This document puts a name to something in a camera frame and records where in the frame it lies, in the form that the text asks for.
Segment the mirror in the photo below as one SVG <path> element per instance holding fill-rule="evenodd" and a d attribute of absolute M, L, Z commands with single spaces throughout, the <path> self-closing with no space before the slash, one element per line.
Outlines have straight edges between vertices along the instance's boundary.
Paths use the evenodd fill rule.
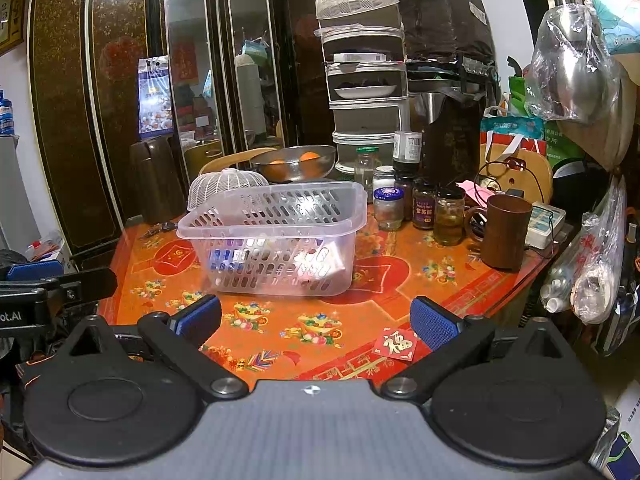
<path fill-rule="evenodd" d="M 250 148 L 282 146 L 268 0 L 228 0 L 242 124 Z"/>
<path fill-rule="evenodd" d="M 205 0 L 164 0 L 172 94 L 180 144 L 190 181 L 223 155 Z"/>

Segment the framed picture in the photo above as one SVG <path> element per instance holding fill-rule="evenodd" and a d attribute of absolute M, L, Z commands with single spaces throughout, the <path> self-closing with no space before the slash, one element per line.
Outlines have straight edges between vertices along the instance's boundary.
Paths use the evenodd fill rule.
<path fill-rule="evenodd" d="M 24 41 L 25 0 L 0 0 L 0 56 Z"/>

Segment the plate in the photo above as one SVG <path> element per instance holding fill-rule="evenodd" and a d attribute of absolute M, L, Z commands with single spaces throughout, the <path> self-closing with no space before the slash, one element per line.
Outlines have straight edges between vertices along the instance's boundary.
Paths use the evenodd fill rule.
<path fill-rule="evenodd" d="M 376 97 L 389 97 L 396 90 L 396 86 L 397 85 L 336 88 L 335 92 L 343 99 L 373 99 Z"/>

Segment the orange tablecloth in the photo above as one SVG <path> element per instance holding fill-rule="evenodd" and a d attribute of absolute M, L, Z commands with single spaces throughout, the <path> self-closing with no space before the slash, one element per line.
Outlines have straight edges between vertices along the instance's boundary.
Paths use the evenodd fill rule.
<path fill-rule="evenodd" d="M 171 314 L 209 290 L 191 244 L 175 232 L 140 239 L 146 224 L 128 228 L 111 268 L 118 290 L 98 312 L 111 324 L 134 324 L 155 310 Z M 379 231 L 369 216 L 356 237 L 351 288 L 332 298 L 284 298 L 219 294 L 220 329 L 203 351 L 250 385 L 258 379 L 369 378 L 381 382 L 406 366 L 371 349 L 386 327 L 408 328 L 411 300 L 425 295 L 459 316 L 492 316 L 543 269 L 545 261 L 527 251 L 519 272 L 507 273 L 480 261 L 470 240 L 445 248 L 431 232 L 405 224 Z M 242 316 L 243 308 L 259 312 Z M 325 336 L 305 338 L 304 319 L 331 319 Z M 414 359 L 429 349 L 418 343 Z"/>

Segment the black bag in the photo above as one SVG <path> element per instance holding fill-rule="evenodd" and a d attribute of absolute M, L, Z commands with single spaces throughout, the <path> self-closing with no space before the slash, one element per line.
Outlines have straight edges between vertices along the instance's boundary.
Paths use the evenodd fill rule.
<path fill-rule="evenodd" d="M 409 60 L 495 60 L 482 0 L 399 0 L 399 9 Z"/>

